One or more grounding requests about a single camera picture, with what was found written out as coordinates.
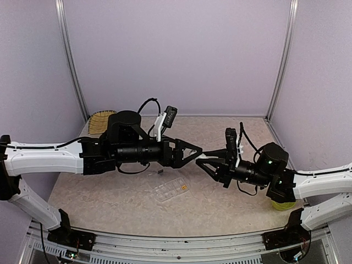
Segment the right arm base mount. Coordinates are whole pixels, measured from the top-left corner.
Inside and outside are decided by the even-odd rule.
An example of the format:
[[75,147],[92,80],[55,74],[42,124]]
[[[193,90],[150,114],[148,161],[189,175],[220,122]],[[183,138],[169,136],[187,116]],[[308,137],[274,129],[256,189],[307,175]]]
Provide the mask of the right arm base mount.
[[301,214],[303,210],[303,208],[299,208],[292,211],[288,223],[282,229],[262,234],[266,250],[283,248],[311,239],[311,231],[306,230],[301,225]]

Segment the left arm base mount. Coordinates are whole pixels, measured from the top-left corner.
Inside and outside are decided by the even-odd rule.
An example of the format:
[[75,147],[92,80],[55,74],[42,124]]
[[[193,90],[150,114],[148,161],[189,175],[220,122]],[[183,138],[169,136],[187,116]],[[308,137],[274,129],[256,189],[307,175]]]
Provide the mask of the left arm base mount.
[[61,217],[59,227],[48,232],[48,241],[78,250],[92,251],[96,235],[91,232],[73,229],[68,214],[62,209],[59,209],[58,212]]

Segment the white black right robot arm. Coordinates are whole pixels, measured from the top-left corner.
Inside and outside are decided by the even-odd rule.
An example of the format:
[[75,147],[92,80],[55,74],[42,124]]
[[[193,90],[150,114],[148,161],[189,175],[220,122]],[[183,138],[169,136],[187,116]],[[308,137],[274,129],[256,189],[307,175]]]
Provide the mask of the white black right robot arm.
[[295,243],[303,229],[313,230],[351,214],[351,164],[316,171],[288,169],[289,154],[273,142],[259,148],[257,154],[259,158],[249,162],[227,145],[225,149],[203,153],[196,164],[225,188],[232,180],[251,184],[266,189],[267,197],[280,204],[332,194],[333,198],[327,201],[290,214],[290,221],[281,232],[286,244]]

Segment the clear plastic pill organizer box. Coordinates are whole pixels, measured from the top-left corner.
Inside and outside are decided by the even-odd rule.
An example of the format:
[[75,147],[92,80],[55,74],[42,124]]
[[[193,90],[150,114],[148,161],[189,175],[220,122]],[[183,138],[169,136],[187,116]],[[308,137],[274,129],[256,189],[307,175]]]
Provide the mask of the clear plastic pill organizer box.
[[159,169],[147,174],[147,183],[158,202],[166,202],[189,191],[189,187],[178,170]]

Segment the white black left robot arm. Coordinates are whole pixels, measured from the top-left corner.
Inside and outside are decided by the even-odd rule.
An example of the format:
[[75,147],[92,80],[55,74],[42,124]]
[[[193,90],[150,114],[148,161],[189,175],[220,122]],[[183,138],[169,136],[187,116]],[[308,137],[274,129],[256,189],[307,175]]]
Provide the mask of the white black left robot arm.
[[119,170],[123,163],[148,167],[157,162],[178,169],[202,154],[202,148],[180,139],[164,136],[172,126],[174,108],[159,114],[156,135],[141,127],[141,115],[125,110],[108,117],[107,129],[98,138],[79,137],[62,144],[22,144],[9,135],[1,136],[1,200],[9,201],[39,221],[63,243],[77,239],[68,215],[50,206],[33,192],[21,177],[30,173],[66,172],[98,175]]

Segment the white pill bottle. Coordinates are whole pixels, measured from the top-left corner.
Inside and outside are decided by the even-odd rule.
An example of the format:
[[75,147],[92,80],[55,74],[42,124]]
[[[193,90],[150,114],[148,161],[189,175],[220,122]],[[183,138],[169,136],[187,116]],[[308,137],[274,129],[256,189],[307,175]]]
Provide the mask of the white pill bottle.
[[210,156],[205,155],[204,153],[202,153],[201,155],[199,155],[198,157],[195,158],[196,161],[198,160],[208,160],[210,159]]

